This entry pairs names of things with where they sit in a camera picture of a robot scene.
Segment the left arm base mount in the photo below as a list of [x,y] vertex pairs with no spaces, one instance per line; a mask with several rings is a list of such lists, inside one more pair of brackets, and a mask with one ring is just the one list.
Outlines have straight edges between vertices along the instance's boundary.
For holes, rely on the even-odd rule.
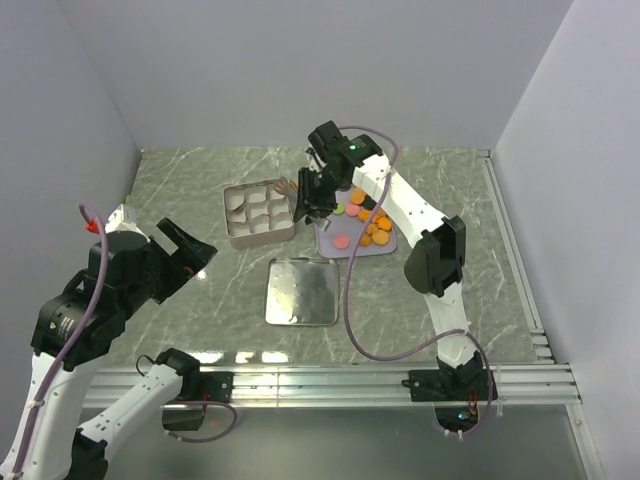
[[222,409],[230,418],[229,425],[213,436],[221,438],[230,432],[238,420],[237,410],[231,405],[234,374],[231,372],[196,373],[185,379],[177,397],[162,409],[162,426],[170,436],[182,432],[196,432],[205,425],[205,419],[215,409]]

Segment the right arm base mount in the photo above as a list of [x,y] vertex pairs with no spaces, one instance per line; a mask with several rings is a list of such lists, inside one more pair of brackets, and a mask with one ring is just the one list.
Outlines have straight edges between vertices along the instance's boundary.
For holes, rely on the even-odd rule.
[[480,403],[498,399],[493,374],[481,367],[476,373],[442,368],[410,370],[401,385],[409,389],[414,403],[455,403],[436,407],[435,416],[445,434],[463,438],[480,424]]

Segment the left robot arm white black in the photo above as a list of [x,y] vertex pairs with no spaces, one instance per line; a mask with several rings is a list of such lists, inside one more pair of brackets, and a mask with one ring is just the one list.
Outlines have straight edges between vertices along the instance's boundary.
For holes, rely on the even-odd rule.
[[118,439],[154,410],[173,400],[203,398],[199,361],[169,348],[109,412],[78,423],[90,383],[126,322],[147,301],[162,303],[176,293],[218,252],[168,218],[158,227],[175,244],[173,253],[135,229],[93,225],[100,239],[86,268],[40,309],[29,393],[1,464],[4,479],[99,479]]

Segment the metal tongs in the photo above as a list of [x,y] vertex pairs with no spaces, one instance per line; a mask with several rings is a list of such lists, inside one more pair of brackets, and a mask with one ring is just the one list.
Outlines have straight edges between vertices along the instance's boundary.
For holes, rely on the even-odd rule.
[[[293,183],[292,181],[288,180],[286,177],[280,177],[279,179],[276,180],[275,183],[275,191],[284,196],[290,205],[291,211],[292,213],[295,213],[296,210],[296,205],[297,205],[297,192],[294,192],[293,190],[289,189],[288,184],[289,183]],[[326,232],[327,229],[329,228],[329,225],[315,225],[320,231],[322,232]]]

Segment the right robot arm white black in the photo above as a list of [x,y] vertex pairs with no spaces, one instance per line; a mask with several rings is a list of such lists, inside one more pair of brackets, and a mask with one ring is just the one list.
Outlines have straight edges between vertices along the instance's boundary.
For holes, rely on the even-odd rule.
[[462,299],[466,225],[433,207],[401,176],[395,168],[400,149],[386,155],[376,141],[381,132],[362,127],[354,138],[345,132],[328,121],[309,134],[316,164],[298,172],[294,219],[310,224],[327,218],[337,206],[337,191],[348,186],[363,190],[373,211],[390,217],[411,248],[405,278],[422,294],[436,333],[431,342],[437,347],[438,372],[432,383],[439,396],[462,399],[480,382],[492,381]]

